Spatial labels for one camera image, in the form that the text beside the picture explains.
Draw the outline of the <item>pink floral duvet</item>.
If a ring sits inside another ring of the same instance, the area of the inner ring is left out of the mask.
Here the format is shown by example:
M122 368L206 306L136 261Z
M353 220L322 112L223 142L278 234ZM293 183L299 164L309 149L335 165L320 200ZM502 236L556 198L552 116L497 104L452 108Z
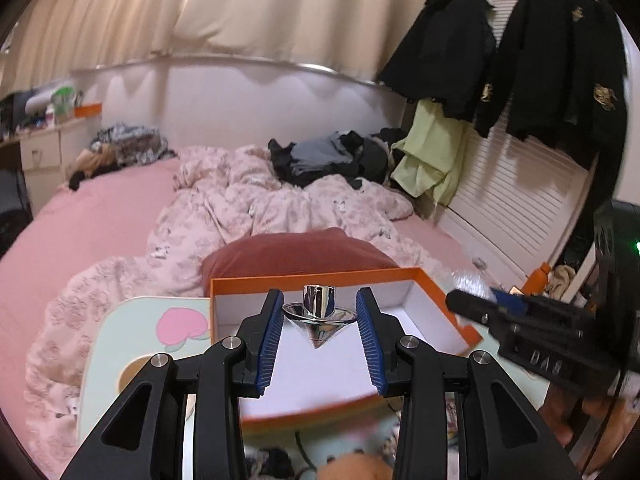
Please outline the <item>pink floral duvet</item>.
M152 229L142 257L111 257L73 276L46 307L26 360L26 424L30 457L58 478L77 450L78 400L93 339L107 313L139 296L193 296L202 265L215 250L243 237L339 228L390 257L418 266L437 284L445 267L398 231L411 203L383 185L353 188L334 174L306 188L282 183L263 148L186 148L175 194Z

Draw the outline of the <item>silver spinning top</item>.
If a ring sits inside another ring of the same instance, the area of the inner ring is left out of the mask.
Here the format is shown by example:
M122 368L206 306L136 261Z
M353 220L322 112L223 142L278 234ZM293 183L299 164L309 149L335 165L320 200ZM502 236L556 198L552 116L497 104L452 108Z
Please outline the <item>silver spinning top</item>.
M335 302L335 289L326 285L305 285L302 299L284 304L282 311L315 349L357 322L357 313L339 307Z

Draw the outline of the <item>white pink bedsheet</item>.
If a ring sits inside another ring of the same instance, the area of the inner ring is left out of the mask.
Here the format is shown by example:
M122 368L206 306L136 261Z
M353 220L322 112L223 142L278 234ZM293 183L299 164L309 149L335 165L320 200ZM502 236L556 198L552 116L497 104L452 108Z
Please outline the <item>white pink bedsheet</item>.
M141 256L174 196L178 159L131 167L65 186L1 258L1 409L27 443L25 362L44 310L68 281L113 256Z

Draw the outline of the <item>light green garment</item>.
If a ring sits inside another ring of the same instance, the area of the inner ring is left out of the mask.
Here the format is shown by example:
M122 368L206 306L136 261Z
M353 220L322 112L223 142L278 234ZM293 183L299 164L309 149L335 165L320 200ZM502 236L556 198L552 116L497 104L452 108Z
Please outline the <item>light green garment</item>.
M402 157L390 177L413 198L428 196L448 206L458 189L472 133L472 124L446 117L439 103L420 101L408 136L393 145Z

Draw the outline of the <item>orange cardboard box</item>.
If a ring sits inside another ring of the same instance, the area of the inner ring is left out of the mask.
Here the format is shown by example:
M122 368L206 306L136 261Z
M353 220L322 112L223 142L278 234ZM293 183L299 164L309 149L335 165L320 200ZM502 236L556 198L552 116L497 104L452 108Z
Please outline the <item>orange cardboard box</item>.
M335 289L337 304L355 305L360 288L369 287L380 309L395 315L408 335L436 350L464 356L482 341L472 325L461 325L448 311L445 293L419 268L343 273L214 278L209 283L213 341L236 332L244 318L262 308L267 292L277 288L286 302L302 298L307 284ZM285 322L270 385L259 399L240 403L248 434L321 424L381 404L371 385L360 335L349 325L320 348L292 322Z

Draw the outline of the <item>black hanging jacket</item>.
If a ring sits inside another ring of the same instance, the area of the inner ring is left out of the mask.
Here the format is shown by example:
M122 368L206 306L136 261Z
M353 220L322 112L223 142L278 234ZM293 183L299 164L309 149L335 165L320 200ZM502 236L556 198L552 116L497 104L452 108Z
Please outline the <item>black hanging jacket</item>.
M589 168L620 156L626 58L604 0L518 0L501 35L487 0L426 0L378 80L409 101L431 99L480 136L500 117Z

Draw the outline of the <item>white drawer cabinet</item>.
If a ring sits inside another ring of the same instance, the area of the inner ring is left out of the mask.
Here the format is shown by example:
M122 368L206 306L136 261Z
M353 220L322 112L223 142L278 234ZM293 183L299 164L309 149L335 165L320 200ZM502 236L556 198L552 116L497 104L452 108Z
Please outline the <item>white drawer cabinet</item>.
M65 182L66 171L101 129L100 115L20 135L21 162L36 216Z

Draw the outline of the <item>beige curtain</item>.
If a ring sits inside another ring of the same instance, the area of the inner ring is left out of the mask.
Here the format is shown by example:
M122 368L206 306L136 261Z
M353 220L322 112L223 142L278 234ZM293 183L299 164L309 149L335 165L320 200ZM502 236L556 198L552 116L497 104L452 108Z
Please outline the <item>beige curtain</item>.
M371 80L424 2L32 0L1 63L1 90L171 55L314 64Z

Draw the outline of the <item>patterned clothes heap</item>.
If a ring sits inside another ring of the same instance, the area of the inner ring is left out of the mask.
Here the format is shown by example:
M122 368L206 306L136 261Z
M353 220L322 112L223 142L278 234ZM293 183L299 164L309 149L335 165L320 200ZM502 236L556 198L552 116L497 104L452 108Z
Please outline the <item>patterned clothes heap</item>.
M123 122L100 130L67 167L67 185L77 191L81 182L129 167L148 166L176 157L156 127Z

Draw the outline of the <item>dark red pillow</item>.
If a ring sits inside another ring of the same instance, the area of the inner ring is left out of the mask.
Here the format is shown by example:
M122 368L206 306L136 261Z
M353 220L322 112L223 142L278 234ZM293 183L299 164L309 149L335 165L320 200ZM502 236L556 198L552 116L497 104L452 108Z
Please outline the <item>dark red pillow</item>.
M214 278L259 278L296 274L395 269L378 248L339 228L307 233L268 233L243 237L207 256L202 289Z

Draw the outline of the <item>dark clothes pile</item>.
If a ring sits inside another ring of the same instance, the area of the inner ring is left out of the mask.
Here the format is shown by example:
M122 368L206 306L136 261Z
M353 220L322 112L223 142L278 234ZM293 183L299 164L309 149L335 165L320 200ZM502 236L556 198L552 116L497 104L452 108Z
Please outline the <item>dark clothes pile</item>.
M362 180L388 182L402 157L394 145L406 136L408 132L399 128L383 128L367 136L354 130L337 131L287 146L271 139L268 150L274 172L281 181L306 188L314 181L337 174L359 190Z

